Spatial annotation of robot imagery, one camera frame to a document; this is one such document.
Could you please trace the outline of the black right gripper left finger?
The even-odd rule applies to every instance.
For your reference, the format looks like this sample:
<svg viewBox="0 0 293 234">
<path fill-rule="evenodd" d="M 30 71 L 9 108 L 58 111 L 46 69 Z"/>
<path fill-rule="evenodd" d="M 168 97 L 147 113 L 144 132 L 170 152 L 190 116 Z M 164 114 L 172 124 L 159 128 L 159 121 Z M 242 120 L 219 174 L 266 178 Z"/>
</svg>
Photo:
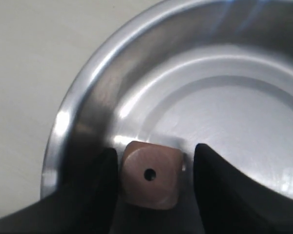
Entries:
<svg viewBox="0 0 293 234">
<path fill-rule="evenodd" d="M 106 148 L 53 194 L 0 218 L 0 234 L 107 234 L 118 188 L 117 153 Z"/>
</svg>

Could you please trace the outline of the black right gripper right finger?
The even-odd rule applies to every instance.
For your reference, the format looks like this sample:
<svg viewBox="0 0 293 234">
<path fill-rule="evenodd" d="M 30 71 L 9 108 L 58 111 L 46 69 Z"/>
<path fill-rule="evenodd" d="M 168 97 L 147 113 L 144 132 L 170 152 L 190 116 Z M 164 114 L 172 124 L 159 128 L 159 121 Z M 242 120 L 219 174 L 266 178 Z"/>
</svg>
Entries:
<svg viewBox="0 0 293 234">
<path fill-rule="evenodd" d="M 194 192 L 207 234 L 293 234 L 293 200 L 202 143 L 194 153 Z"/>
</svg>

